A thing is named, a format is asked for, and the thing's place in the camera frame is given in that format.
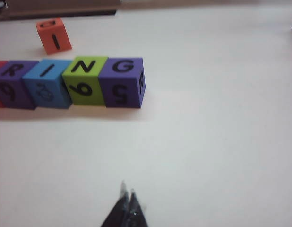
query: white surface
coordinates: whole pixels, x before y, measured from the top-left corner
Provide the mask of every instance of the white surface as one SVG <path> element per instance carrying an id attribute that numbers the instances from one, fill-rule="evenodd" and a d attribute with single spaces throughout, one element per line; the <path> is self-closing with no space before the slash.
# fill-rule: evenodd
<path id="1" fill-rule="evenodd" d="M 292 227 L 292 5 L 63 19 L 73 50 L 142 56 L 141 110 L 0 109 L 0 227 L 98 227 L 125 180 L 150 227 Z M 0 23 L 0 60 L 46 57 Z"/>

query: printed number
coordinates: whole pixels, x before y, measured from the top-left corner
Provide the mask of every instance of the printed number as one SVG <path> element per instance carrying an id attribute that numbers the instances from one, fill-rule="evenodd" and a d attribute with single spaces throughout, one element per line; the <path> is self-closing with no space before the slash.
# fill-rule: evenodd
<path id="1" fill-rule="evenodd" d="M 39 95 L 44 101 L 51 102 L 54 98 L 52 92 L 50 92 L 45 84 L 38 83 L 37 86 L 40 90 L 36 91 L 37 95 Z"/>
<path id="2" fill-rule="evenodd" d="M 15 91 L 11 85 L 9 85 L 8 83 L 1 82 L 0 83 L 0 90 L 4 94 L 9 96 L 10 101 L 15 100 Z"/>
<path id="3" fill-rule="evenodd" d="M 86 83 L 79 83 L 77 87 L 70 85 L 69 88 L 83 96 L 91 96 L 93 93 L 91 87 Z"/>
<path id="4" fill-rule="evenodd" d="M 127 94 L 125 94 L 125 93 L 120 94 L 120 92 L 119 92 L 120 89 L 126 91 L 127 87 L 125 85 L 117 84 L 117 85 L 113 86 L 112 93 L 113 93 L 114 96 L 119 98 L 119 99 L 116 100 L 116 103 L 118 103 L 118 104 L 126 104 L 127 103 Z"/>
<path id="5" fill-rule="evenodd" d="M 142 93 L 142 87 L 144 86 L 144 73 L 141 72 L 140 80 L 138 81 L 138 84 L 140 85 L 140 94 Z"/>

